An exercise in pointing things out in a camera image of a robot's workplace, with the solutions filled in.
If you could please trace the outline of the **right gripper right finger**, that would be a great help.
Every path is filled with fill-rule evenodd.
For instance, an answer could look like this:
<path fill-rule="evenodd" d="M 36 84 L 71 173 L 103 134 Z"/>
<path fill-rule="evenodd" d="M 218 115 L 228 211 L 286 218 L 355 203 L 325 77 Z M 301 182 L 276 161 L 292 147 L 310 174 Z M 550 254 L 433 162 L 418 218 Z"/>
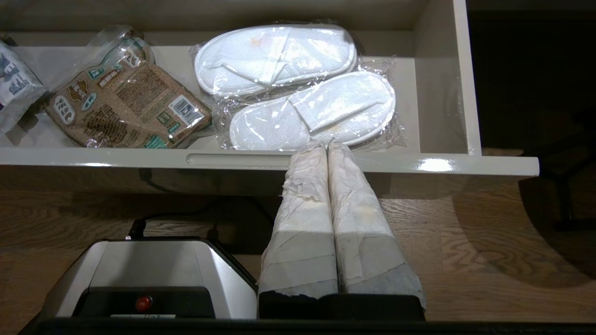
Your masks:
<path fill-rule="evenodd" d="M 413 295 L 427 302 L 383 213 L 377 195 L 348 146 L 328 144 L 329 196 L 341 291 Z"/>

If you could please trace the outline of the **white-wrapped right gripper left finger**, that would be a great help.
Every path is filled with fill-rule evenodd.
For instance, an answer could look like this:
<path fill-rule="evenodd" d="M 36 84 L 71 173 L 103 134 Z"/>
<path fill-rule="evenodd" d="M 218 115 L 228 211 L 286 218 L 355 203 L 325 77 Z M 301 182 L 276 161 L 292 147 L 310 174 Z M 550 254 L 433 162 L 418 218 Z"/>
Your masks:
<path fill-rule="evenodd" d="M 323 142 L 290 157 L 282 202 L 261 258 L 259 294 L 321 298 L 338 293 L 336 246 Z"/>

